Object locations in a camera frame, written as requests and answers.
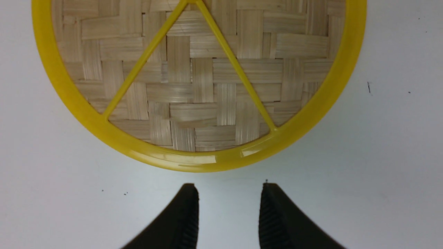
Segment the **small black mark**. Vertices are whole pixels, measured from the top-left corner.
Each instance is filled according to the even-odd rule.
[[[369,82],[369,81],[368,81],[368,90],[369,90],[369,94],[372,96],[372,93],[371,93],[371,84],[372,84],[372,82]]]

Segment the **white background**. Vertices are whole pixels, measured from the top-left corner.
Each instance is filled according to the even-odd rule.
[[[198,247],[257,249],[269,179],[346,247],[442,248],[442,12],[442,0],[368,0],[355,72],[311,132],[255,165],[189,174],[136,162],[83,128],[43,70],[30,1],[2,0],[0,247],[117,249],[192,182]]]

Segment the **yellow plastic frame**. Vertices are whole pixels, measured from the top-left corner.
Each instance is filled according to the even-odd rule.
[[[188,4],[196,4],[203,13],[270,127],[268,135],[224,151],[180,152],[143,142],[109,122],[108,118],[118,102]],[[301,138],[323,118],[345,88],[357,63],[365,34],[366,0],[347,0],[342,43],[327,78],[311,101],[281,127],[275,126],[202,0],[180,1],[103,114],[99,114],[81,95],[65,69],[55,41],[51,0],[32,0],[32,16],[37,47],[53,87],[67,108],[91,133],[110,147],[143,163],[175,171],[216,172],[243,167],[278,153]]]

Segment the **woven pattern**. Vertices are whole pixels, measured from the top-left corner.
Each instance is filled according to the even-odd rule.
[[[66,69],[104,112],[179,0],[53,0]],[[314,96],[337,54],[345,0],[205,0],[231,49],[280,126]],[[224,150],[269,133],[195,5],[149,58],[110,121],[180,151]]]

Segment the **yellow circular rim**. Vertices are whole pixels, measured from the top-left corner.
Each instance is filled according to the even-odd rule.
[[[32,0],[35,39],[53,87],[71,113],[104,143],[140,162],[174,171],[217,172],[244,167],[285,149],[311,130],[345,88],[357,63],[366,26],[366,0],[346,1],[346,23],[334,64],[321,88],[290,121],[256,141],[217,152],[180,152],[158,147],[119,130],[96,112],[69,77],[52,26],[51,0]]]

